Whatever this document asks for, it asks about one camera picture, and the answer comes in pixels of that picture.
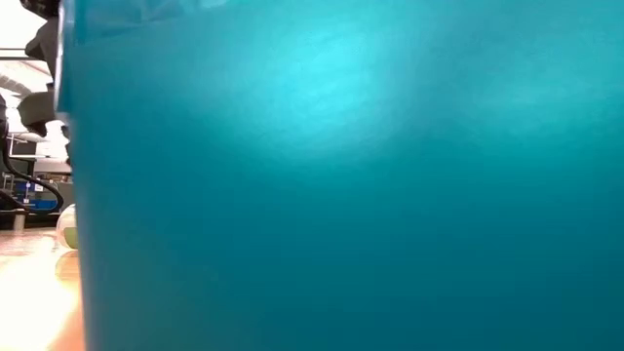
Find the teal surface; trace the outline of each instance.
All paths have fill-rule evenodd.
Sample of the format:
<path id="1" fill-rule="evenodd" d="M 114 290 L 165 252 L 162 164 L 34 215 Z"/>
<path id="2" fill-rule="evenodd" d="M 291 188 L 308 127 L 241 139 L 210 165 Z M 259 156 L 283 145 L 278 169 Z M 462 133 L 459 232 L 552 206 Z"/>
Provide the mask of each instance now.
<path id="1" fill-rule="evenodd" d="M 65 4 L 90 350 L 624 350 L 624 2 L 134 3 Z"/>

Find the wooden table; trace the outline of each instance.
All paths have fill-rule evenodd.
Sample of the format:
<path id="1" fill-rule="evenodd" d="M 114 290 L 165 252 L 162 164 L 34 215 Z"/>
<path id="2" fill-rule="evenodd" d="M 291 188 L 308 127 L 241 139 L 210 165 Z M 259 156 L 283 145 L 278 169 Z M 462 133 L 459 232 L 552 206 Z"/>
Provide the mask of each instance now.
<path id="1" fill-rule="evenodd" d="M 0 232 L 0 351 L 85 349 L 78 267 L 54 230 Z"/>

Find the black cable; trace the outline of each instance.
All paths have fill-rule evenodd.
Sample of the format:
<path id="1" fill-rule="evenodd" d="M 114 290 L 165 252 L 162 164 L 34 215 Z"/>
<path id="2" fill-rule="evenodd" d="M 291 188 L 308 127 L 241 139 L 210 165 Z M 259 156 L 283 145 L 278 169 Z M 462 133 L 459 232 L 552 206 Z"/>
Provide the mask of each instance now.
<path id="1" fill-rule="evenodd" d="M 15 169 L 15 167 L 13 167 L 13 165 L 11 164 L 11 157 L 9 157 L 9 140 L 7 138 L 8 135 L 8 129 L 9 129 L 9 124 L 8 123 L 2 123 L 2 121 L 0 121 L 0 149 L 2 149 L 2 163 L 4 163 L 4 166 L 7 168 L 7 170 L 12 173 L 14 176 L 18 177 L 18 178 L 22 178 L 25 180 L 30 181 L 31 183 L 35 183 L 38 185 L 43 186 L 44 188 L 46 188 L 47 190 L 49 190 L 51 193 L 53 193 L 55 195 L 55 197 L 57 197 L 57 205 L 50 210 L 34 210 L 34 209 L 30 209 L 28 206 L 25 206 L 24 204 L 21 204 L 19 201 L 17 201 L 16 199 L 14 199 L 10 194 L 5 193 L 4 191 L 0 190 L 0 198 L 4 199 L 5 201 L 7 201 L 10 205 L 12 205 L 17 211 L 26 211 L 29 214 L 34 214 L 34 215 L 49 215 L 49 214 L 53 214 L 55 212 L 58 212 L 60 210 L 60 208 L 63 205 L 63 198 L 62 195 L 60 195 L 59 191 L 56 190 L 52 185 L 50 185 L 49 183 L 46 183 L 44 181 L 41 181 L 39 179 L 36 179 L 30 175 L 25 175 L 21 172 L 19 172 L 18 170 Z"/>

